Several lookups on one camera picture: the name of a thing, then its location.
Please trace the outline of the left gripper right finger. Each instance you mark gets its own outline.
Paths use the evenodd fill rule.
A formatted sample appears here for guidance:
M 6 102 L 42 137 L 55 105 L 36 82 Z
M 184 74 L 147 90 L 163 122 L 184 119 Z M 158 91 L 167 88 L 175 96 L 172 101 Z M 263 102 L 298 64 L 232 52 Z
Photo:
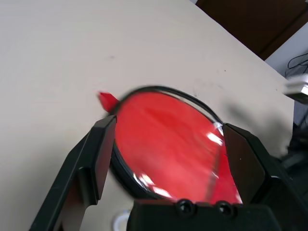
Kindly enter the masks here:
M 223 125 L 229 168 L 244 205 L 266 205 L 283 231 L 308 229 L 308 204 L 258 137 Z

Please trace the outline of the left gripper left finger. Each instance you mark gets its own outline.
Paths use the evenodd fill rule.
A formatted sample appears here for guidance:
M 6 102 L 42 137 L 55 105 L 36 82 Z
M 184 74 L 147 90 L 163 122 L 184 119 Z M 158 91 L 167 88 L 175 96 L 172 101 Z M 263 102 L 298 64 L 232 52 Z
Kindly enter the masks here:
M 69 152 L 30 230 L 78 231 L 87 208 L 102 197 L 114 144 L 116 116 L 97 121 Z

